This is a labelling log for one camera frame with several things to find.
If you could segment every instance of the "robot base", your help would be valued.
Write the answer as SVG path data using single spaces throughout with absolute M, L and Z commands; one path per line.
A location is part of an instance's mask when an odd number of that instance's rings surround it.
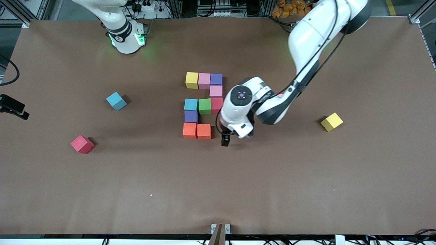
M 144 46 L 147 39 L 148 27 L 136 20 L 129 20 L 132 24 L 132 32 L 126 37 L 124 42 L 117 42 L 111 36 L 112 45 L 123 54 L 131 54 L 136 52 L 140 47 Z

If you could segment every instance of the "yellow cube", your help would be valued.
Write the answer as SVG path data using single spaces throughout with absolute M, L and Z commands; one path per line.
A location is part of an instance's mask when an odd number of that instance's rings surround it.
M 186 87 L 198 89 L 198 72 L 186 72 Z
M 324 126 L 327 132 L 330 132 L 342 123 L 342 119 L 335 112 L 328 116 L 326 119 L 324 119 L 324 121 L 321 122 L 321 125 Z

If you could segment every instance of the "red cube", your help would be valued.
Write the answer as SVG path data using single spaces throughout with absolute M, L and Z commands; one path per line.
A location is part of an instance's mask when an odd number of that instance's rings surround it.
M 93 147 L 94 144 L 86 137 L 83 137 L 82 135 L 77 136 L 73 142 L 70 143 L 70 145 L 77 151 L 82 154 L 88 153 Z

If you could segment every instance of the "foam cube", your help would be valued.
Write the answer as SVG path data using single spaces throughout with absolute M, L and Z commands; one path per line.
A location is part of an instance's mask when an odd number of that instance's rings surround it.
M 211 99 L 198 100 L 198 112 L 200 115 L 207 115 L 212 113 Z
M 185 111 L 185 123 L 198 123 L 197 111 Z
M 197 125 L 197 137 L 199 140 L 211 140 L 212 130 L 210 124 L 198 124 Z
M 335 113 L 328 116 L 321 122 L 321 125 L 327 130 L 327 132 L 332 131 L 334 128 L 342 124 L 342 119 Z
M 186 72 L 186 87 L 198 89 L 198 72 Z
M 185 99 L 185 111 L 196 111 L 198 109 L 198 99 Z
M 209 97 L 222 98 L 222 85 L 211 85 Z
M 222 85 L 222 74 L 211 74 L 211 85 Z
M 200 73 L 198 74 L 198 88 L 199 89 L 209 89 L 211 83 L 210 73 Z
M 94 144 L 86 137 L 79 135 L 73 142 L 70 143 L 70 145 L 79 153 L 86 154 L 88 153 L 93 147 Z
M 222 107 L 222 98 L 211 98 L 211 109 L 212 114 L 218 114 Z
M 106 98 L 109 104 L 117 111 L 127 105 L 124 99 L 118 94 L 118 92 L 113 93 L 109 97 Z
M 183 124 L 183 137 L 186 139 L 196 139 L 197 124 L 194 122 L 185 122 Z

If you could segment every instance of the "pink cube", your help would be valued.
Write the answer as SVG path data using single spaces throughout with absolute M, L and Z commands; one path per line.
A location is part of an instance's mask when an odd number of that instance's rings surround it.
M 73 142 L 70 143 L 70 145 L 77 151 L 82 154 L 88 153 L 93 147 L 94 144 L 86 137 L 83 137 L 82 135 L 77 136 Z
M 209 89 L 210 84 L 211 84 L 211 74 L 210 73 L 198 74 L 198 88 L 199 89 Z
M 222 98 L 222 85 L 211 85 L 209 97 Z

